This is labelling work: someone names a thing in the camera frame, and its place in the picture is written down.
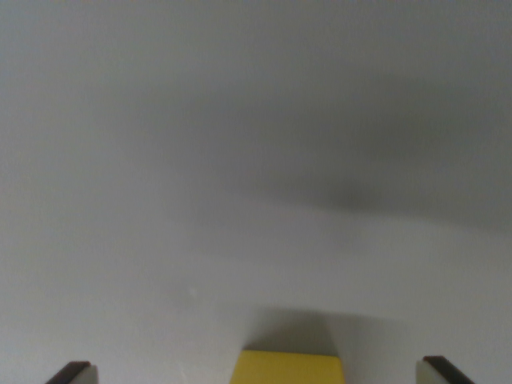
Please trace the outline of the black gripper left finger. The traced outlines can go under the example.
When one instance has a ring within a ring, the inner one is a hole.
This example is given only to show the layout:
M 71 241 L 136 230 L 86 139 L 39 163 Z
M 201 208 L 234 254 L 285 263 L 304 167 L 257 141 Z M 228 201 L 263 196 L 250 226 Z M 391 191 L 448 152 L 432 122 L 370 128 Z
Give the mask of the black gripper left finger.
M 46 384 L 98 384 L 98 368 L 87 361 L 68 362 Z

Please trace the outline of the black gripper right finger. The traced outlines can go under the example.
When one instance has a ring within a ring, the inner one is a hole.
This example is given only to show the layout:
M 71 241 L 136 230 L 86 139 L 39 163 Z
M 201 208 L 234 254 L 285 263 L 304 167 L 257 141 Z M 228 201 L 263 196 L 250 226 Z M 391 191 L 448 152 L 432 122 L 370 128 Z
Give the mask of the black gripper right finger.
M 444 356 L 425 356 L 416 362 L 416 384 L 474 384 Z

